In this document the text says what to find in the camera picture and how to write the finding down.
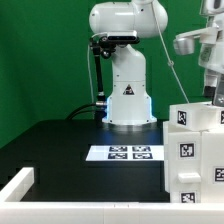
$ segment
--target warning label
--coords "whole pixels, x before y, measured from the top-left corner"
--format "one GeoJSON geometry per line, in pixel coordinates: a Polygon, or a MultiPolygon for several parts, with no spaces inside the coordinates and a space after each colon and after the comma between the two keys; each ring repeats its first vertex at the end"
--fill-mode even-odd
{"type": "Polygon", "coordinates": [[[130,85],[127,86],[127,88],[125,89],[123,95],[135,95],[133,89],[131,88],[130,85]]]}

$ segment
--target green backdrop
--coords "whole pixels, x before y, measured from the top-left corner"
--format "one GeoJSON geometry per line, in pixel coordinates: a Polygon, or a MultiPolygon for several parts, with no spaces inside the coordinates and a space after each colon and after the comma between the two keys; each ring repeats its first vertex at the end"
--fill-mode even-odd
{"type": "MultiPolygon", "coordinates": [[[[0,146],[41,120],[64,119],[91,102],[87,45],[91,8],[100,0],[0,0],[0,146]]],[[[205,26],[199,0],[160,0],[169,23],[163,36],[191,102],[204,101],[203,70],[196,53],[176,56],[176,34],[205,26]]],[[[169,105],[184,103],[160,39],[136,46],[147,59],[147,90],[153,114],[168,119],[169,105]]],[[[112,90],[110,61],[102,61],[107,95],[112,90]]]]}

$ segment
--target table surface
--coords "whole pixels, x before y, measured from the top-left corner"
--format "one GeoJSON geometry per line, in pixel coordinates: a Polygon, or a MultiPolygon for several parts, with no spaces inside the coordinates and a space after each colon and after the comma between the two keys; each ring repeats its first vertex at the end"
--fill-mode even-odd
{"type": "Polygon", "coordinates": [[[161,145],[162,128],[122,133],[93,120],[42,121],[0,150],[0,188],[22,167],[35,183],[23,201],[169,202],[163,161],[85,161],[90,145],[161,145]]]}

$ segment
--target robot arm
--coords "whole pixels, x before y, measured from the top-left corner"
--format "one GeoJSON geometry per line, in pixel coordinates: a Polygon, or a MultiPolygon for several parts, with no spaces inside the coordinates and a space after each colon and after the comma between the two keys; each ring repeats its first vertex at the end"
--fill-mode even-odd
{"type": "Polygon", "coordinates": [[[220,76],[224,74],[224,0],[202,0],[200,14],[208,18],[207,27],[177,35],[174,48],[177,54],[191,54],[194,52],[194,39],[200,38],[199,65],[205,68],[204,96],[212,97],[214,105],[224,106],[224,100],[218,103],[220,100],[217,99],[220,96],[218,92],[224,92],[221,90],[224,85],[220,82],[220,76]]]}
{"type": "Polygon", "coordinates": [[[107,2],[97,4],[90,13],[90,27],[94,33],[135,30],[140,38],[157,36],[158,28],[153,7],[159,15],[161,32],[167,26],[167,13],[157,0],[107,2]]]}
{"type": "Polygon", "coordinates": [[[160,31],[165,30],[168,21],[165,9],[157,0],[107,2],[95,5],[89,21],[92,31],[99,36],[99,40],[90,41],[91,48],[98,49],[97,67],[100,67],[99,50],[103,58],[112,58],[113,92],[107,98],[103,123],[125,131],[141,130],[155,123],[151,98],[146,93],[145,57],[131,44],[139,43],[139,38],[159,35],[157,22],[160,31]]]}

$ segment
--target cable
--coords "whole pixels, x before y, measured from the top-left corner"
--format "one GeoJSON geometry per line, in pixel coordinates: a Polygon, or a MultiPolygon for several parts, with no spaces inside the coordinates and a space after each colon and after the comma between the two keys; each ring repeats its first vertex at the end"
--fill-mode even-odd
{"type": "Polygon", "coordinates": [[[92,107],[92,106],[96,106],[96,103],[85,104],[85,105],[83,105],[81,107],[78,107],[77,109],[75,109],[72,113],[70,113],[66,117],[66,120],[72,120],[72,118],[74,117],[74,115],[77,114],[78,112],[80,112],[82,109],[85,109],[87,107],[92,107]]]}
{"type": "Polygon", "coordinates": [[[175,71],[175,69],[174,69],[174,62],[170,59],[170,56],[169,56],[169,53],[168,53],[166,44],[165,44],[165,42],[164,42],[164,40],[163,40],[163,36],[162,36],[161,30],[160,30],[160,27],[159,27],[159,22],[158,22],[158,18],[157,18],[156,11],[155,11],[155,7],[154,7],[154,1],[152,2],[152,10],[153,10],[154,17],[155,17],[155,20],[156,20],[156,25],[157,25],[157,28],[158,28],[158,31],[159,31],[159,36],[160,36],[160,39],[161,39],[161,42],[162,42],[164,51],[165,51],[165,53],[166,53],[166,57],[167,57],[167,59],[168,59],[168,65],[169,65],[169,67],[171,68],[174,77],[176,78],[176,81],[177,81],[177,83],[178,83],[178,85],[179,85],[179,87],[180,87],[180,90],[181,90],[181,92],[182,92],[182,94],[183,94],[183,96],[184,96],[186,102],[189,103],[189,100],[188,100],[188,98],[187,98],[187,95],[186,95],[186,93],[185,93],[185,91],[184,91],[184,89],[183,89],[183,87],[182,87],[182,85],[181,85],[181,83],[180,83],[180,80],[179,80],[179,78],[178,78],[178,76],[177,76],[177,73],[176,73],[176,71],[175,71]]]}
{"type": "MultiPolygon", "coordinates": [[[[103,33],[96,33],[91,38],[96,36],[105,35],[106,32],[103,33]]],[[[89,84],[90,84],[90,93],[91,93],[91,102],[94,103],[94,94],[93,94],[93,80],[92,80],[92,73],[91,73],[91,66],[90,66],[90,46],[88,45],[87,48],[87,65],[88,65],[88,74],[89,74],[89,84]]]]}
{"type": "Polygon", "coordinates": [[[84,113],[95,113],[95,112],[96,112],[96,110],[84,110],[84,111],[79,111],[79,112],[77,112],[77,113],[75,113],[75,114],[73,115],[72,119],[73,119],[75,116],[79,115],[79,114],[84,114],[84,113]]]}
{"type": "Polygon", "coordinates": [[[91,101],[94,102],[94,94],[93,94],[93,80],[92,80],[92,73],[90,68],[90,47],[88,45],[87,50],[87,64],[88,64],[88,73],[89,73],[89,84],[90,84],[90,92],[91,92],[91,101]]]}

